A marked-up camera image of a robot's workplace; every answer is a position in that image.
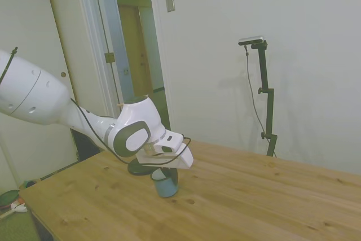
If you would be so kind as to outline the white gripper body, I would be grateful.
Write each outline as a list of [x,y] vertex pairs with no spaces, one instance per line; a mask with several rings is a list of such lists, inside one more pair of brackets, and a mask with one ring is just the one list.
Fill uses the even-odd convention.
[[167,152],[159,155],[148,155],[141,149],[137,153],[137,159],[141,165],[158,168],[188,169],[193,164],[192,153],[186,145],[181,145],[175,153]]

